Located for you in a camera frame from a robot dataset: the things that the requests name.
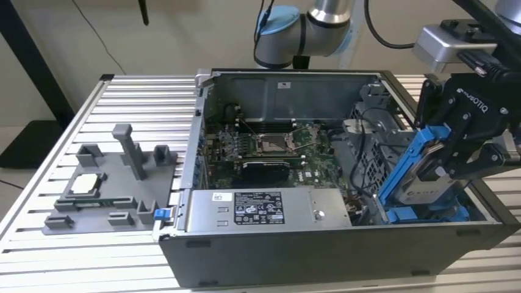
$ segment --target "slotted metal surface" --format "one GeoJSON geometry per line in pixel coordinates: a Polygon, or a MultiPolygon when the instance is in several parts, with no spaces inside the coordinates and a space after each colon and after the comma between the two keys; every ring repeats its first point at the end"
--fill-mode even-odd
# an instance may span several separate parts
{"type": "MultiPolygon", "coordinates": [[[[423,77],[398,76],[398,80],[417,99],[423,77]]],[[[109,135],[114,123],[133,124],[133,138],[144,150],[168,144],[178,151],[172,198],[178,197],[176,188],[196,100],[193,86],[189,76],[117,76],[112,82],[100,82],[0,224],[0,231],[4,231],[0,292],[190,292],[178,288],[149,231],[44,236],[38,229],[72,175],[77,164],[73,154],[80,144],[98,142],[102,151],[120,151],[109,135]]],[[[518,219],[519,179],[521,170],[515,170],[485,180],[518,219]]],[[[248,288],[228,292],[485,293],[519,292],[519,288],[521,233],[515,233],[497,248],[467,253],[435,278],[248,288]]]]}

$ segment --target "blue latch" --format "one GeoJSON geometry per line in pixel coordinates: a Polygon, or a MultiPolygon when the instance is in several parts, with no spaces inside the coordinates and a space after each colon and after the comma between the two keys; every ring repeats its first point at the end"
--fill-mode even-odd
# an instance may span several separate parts
{"type": "Polygon", "coordinates": [[[154,221],[168,221],[170,220],[170,209],[157,209],[153,212],[153,220],[154,221]]]}
{"type": "Polygon", "coordinates": [[[417,220],[415,213],[410,206],[402,206],[399,208],[390,208],[386,212],[389,223],[399,223],[411,220],[417,220]]]}

